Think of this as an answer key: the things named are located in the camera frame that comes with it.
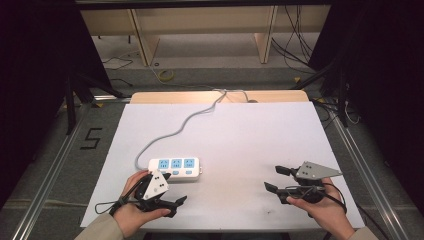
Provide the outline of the white power strip blue sockets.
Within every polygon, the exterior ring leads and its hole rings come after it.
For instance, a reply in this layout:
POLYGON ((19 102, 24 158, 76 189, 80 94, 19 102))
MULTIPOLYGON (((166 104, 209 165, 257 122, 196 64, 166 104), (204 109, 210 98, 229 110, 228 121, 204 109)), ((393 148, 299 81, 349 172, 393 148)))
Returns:
POLYGON ((202 173, 200 160, 196 157, 151 159, 148 170, 159 170, 163 174, 169 173, 168 182, 195 182, 202 173))

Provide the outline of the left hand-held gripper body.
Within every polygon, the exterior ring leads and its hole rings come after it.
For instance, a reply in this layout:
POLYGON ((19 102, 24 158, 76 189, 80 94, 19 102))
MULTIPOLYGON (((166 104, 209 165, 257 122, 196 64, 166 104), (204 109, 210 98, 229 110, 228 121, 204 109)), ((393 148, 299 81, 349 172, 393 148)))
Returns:
POLYGON ((171 202, 161 200, 161 196, 169 190, 169 185, 163 183, 162 174, 159 170, 146 175, 137 186, 134 197, 138 201, 137 207, 142 212, 151 212, 156 209, 168 209, 171 202))

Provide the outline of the person's left hand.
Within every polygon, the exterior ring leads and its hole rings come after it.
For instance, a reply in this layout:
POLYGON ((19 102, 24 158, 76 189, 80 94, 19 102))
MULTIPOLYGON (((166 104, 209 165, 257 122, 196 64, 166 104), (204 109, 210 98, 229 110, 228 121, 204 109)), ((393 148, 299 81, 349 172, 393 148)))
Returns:
MULTIPOLYGON (((131 175, 123 188, 122 194, 132 196, 130 189, 143 177, 148 175, 149 172, 139 171, 131 175)), ((142 212, 136 205, 132 203, 121 206, 113 215, 114 220, 117 222, 124 238, 134 235, 142 225, 149 221, 153 221, 160 217, 164 217, 170 213, 169 209, 157 209, 152 212, 142 212)))

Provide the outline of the light wooden desk frame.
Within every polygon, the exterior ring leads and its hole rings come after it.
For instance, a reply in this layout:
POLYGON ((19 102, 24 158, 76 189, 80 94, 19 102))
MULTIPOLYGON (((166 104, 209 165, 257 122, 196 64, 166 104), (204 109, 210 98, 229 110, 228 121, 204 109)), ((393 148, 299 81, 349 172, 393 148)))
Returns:
POLYGON ((292 30, 296 17, 303 32, 323 29, 330 6, 251 6, 83 10, 92 36, 130 35, 136 38, 141 59, 152 63, 160 37, 173 34, 251 33, 262 64, 268 62, 271 36, 292 30))

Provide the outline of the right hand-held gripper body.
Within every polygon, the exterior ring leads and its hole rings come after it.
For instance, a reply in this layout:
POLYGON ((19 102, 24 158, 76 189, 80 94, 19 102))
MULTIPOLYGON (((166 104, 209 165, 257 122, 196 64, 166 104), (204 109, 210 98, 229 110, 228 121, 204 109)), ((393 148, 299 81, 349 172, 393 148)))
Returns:
POLYGON ((324 178, 341 176, 342 172, 320 164, 305 161, 299 168, 289 170, 298 186, 290 186, 288 193, 291 197, 303 199, 309 203, 318 203, 325 194, 322 182, 324 178))

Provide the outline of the light wooden table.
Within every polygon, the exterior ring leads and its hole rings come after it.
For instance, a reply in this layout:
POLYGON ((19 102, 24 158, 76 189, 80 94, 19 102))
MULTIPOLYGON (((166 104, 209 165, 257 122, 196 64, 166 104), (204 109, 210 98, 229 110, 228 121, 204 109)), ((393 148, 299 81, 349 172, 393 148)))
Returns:
POLYGON ((274 103, 308 102, 307 94, 302 90, 214 90, 214 91, 178 91, 178 92, 137 92, 131 104, 206 104, 213 103, 224 96, 222 103, 274 103))

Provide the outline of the black metal stand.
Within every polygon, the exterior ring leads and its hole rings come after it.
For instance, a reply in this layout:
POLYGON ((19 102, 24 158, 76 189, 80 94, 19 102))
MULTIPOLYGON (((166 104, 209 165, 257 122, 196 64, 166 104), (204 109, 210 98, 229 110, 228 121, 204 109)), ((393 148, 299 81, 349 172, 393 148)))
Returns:
POLYGON ((94 101, 94 95, 90 90, 91 87, 103 90, 118 99, 129 98, 129 95, 115 90, 110 83, 106 84, 78 71, 69 73, 65 81, 65 100, 68 119, 67 135, 71 134, 77 124, 74 94, 76 94, 82 103, 92 103, 94 101))
POLYGON ((346 87, 346 77, 343 72, 342 64, 339 60, 331 61, 327 66, 318 72, 312 74, 306 80, 297 83, 292 87, 292 90, 301 90, 302 88, 314 83, 315 81, 323 78, 324 82, 321 86, 321 94, 327 96, 330 92, 337 90, 337 117, 344 127, 348 126, 346 114, 346 104, 347 100, 347 87, 346 87))

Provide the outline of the yellow tape roll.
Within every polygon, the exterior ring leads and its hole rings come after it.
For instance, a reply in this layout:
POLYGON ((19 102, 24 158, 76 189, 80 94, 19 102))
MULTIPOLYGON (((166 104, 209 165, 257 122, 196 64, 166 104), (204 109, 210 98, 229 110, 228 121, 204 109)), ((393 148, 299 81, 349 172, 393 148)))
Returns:
POLYGON ((172 70, 162 70, 158 74, 160 81, 168 82, 174 78, 175 74, 172 70))

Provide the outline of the person's right hand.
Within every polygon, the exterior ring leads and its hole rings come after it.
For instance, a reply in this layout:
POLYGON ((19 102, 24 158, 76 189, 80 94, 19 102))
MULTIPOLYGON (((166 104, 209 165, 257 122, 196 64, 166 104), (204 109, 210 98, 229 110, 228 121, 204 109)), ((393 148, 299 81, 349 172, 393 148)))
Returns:
POLYGON ((337 240, 347 240, 355 230, 340 205, 341 196, 330 178, 324 178, 322 182, 329 197, 324 197, 320 202, 312 204, 291 196, 287 197, 287 201, 310 214, 319 226, 330 232, 337 240))

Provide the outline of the white board table cover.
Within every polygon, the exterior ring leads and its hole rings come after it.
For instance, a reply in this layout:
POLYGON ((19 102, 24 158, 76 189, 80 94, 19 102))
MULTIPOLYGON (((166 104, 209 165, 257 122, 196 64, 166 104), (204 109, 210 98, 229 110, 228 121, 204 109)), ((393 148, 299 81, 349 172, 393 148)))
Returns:
POLYGON ((283 205, 265 189, 294 180, 278 165, 297 168, 310 161, 338 163, 310 102, 129 104, 90 199, 84 225, 122 192, 127 178, 152 158, 196 157, 202 173, 191 183, 173 183, 164 197, 186 196, 173 218, 145 224, 147 231, 275 232, 312 230, 301 209, 283 205))

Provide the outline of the aluminium floor rail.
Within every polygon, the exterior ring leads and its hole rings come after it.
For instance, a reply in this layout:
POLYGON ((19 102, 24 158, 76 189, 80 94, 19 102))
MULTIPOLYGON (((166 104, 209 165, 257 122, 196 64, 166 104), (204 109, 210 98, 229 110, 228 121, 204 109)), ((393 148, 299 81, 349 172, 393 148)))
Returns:
POLYGON ((90 109, 90 104, 79 104, 74 108, 76 123, 71 129, 68 129, 64 112, 55 119, 53 128, 35 155, 35 160, 7 201, 8 207, 23 213, 11 240, 27 240, 30 236, 90 109))
POLYGON ((391 237, 394 240, 409 240, 406 229, 401 224, 400 217, 389 199, 385 196, 383 189, 377 182, 377 178, 372 173, 372 168, 368 166, 364 155, 360 151, 349 129, 342 124, 335 113, 330 113, 330 116, 333 118, 332 123, 335 125, 335 128, 341 136, 391 237))

